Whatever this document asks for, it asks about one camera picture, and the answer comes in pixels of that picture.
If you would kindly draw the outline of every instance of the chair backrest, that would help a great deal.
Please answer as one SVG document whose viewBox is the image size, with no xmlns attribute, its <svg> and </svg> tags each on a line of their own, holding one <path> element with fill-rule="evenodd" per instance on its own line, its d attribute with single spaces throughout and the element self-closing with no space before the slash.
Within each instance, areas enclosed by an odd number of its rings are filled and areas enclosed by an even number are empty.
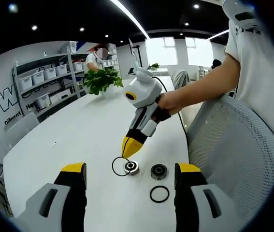
<svg viewBox="0 0 274 232">
<path fill-rule="evenodd" d="M 274 185 L 274 135 L 252 110 L 227 95 L 204 102 L 187 135 L 189 162 L 233 199 L 245 226 Z"/>
<path fill-rule="evenodd" d="M 31 112 L 17 121 L 11 128 L 6 131 L 8 146 L 11 149 L 14 147 L 25 135 L 39 125 L 36 115 Z"/>
</svg>

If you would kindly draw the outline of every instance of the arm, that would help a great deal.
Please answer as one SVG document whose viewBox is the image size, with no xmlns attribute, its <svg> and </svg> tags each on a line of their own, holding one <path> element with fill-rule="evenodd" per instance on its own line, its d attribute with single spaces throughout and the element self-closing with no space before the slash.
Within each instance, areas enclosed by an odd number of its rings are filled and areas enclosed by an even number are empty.
<svg viewBox="0 0 274 232">
<path fill-rule="evenodd" d="M 88 66 L 89 70 L 93 70 L 95 72 L 98 72 L 98 69 L 96 68 L 96 66 L 94 65 L 94 63 L 88 63 L 87 66 Z"/>
<path fill-rule="evenodd" d="M 223 64 L 210 71 L 203 79 L 175 91 L 164 93 L 159 101 L 162 109 L 171 115 L 182 108 L 210 100 L 232 90 L 240 77 L 240 63 L 226 54 Z"/>
</svg>

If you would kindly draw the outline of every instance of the small object on table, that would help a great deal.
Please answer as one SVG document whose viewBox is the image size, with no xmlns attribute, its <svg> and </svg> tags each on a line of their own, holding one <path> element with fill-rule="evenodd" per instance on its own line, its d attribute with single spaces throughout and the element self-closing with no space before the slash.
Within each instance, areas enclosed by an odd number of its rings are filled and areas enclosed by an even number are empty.
<svg viewBox="0 0 274 232">
<path fill-rule="evenodd" d="M 151 177 L 154 180 L 162 180 L 167 176 L 167 168 L 163 164 L 155 164 L 151 168 Z"/>
<path fill-rule="evenodd" d="M 130 161 L 124 164 L 124 172 L 127 175 L 136 175 L 139 173 L 139 164 L 136 161 Z"/>
</svg>

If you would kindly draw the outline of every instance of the white storage bin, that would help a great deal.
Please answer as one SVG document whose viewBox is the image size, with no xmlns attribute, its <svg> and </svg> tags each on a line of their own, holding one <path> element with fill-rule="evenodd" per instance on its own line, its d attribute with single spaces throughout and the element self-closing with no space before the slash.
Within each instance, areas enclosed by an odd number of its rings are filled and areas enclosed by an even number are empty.
<svg viewBox="0 0 274 232">
<path fill-rule="evenodd" d="M 44 81 L 44 71 L 36 72 L 32 75 L 32 83 L 37 85 Z"/>
<path fill-rule="evenodd" d="M 73 63 L 73 69 L 74 69 L 74 71 L 81 71 L 82 70 L 81 63 L 80 62 Z"/>
<path fill-rule="evenodd" d="M 44 71 L 44 79 L 49 80 L 56 77 L 56 71 L 55 68 L 46 69 Z"/>
<path fill-rule="evenodd" d="M 65 91 L 62 91 L 62 92 L 58 93 L 57 97 L 58 97 L 59 100 L 61 100 L 61 99 L 63 99 L 63 96 L 65 96 L 65 95 L 67 95 L 67 96 L 71 95 L 70 89 L 67 89 Z"/>
<path fill-rule="evenodd" d="M 86 62 L 81 62 L 81 65 L 82 65 L 82 70 L 86 71 L 87 63 Z"/>
<path fill-rule="evenodd" d="M 58 102 L 58 95 L 54 95 L 52 97 L 50 97 L 50 102 L 51 104 L 55 104 L 56 102 Z"/>
<path fill-rule="evenodd" d="M 26 89 L 29 89 L 30 87 L 32 87 L 31 76 L 23 77 L 20 80 L 20 85 L 21 85 L 22 91 L 25 91 Z"/>
<path fill-rule="evenodd" d="M 41 110 L 48 107 L 51 104 L 49 93 L 46 93 L 40 96 L 39 98 L 37 98 L 36 104 Z"/>
<path fill-rule="evenodd" d="M 56 76 L 61 76 L 67 73 L 67 64 L 59 65 L 56 67 Z"/>
<path fill-rule="evenodd" d="M 68 41 L 60 48 L 61 53 L 76 53 L 77 52 L 77 42 Z"/>
</svg>

